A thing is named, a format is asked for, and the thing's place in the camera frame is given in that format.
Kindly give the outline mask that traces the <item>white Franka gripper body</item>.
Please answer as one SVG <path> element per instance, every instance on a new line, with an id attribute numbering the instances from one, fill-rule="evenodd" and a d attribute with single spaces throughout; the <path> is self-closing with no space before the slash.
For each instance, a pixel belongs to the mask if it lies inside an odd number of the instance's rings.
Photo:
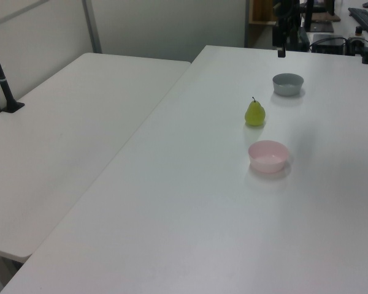
<path id="1" fill-rule="evenodd" d="M 293 49 L 294 44 L 290 40 L 292 34 L 294 34 L 294 27 L 283 29 L 279 26 L 274 26 L 272 28 L 272 46 L 282 49 L 284 45 L 286 49 Z"/>

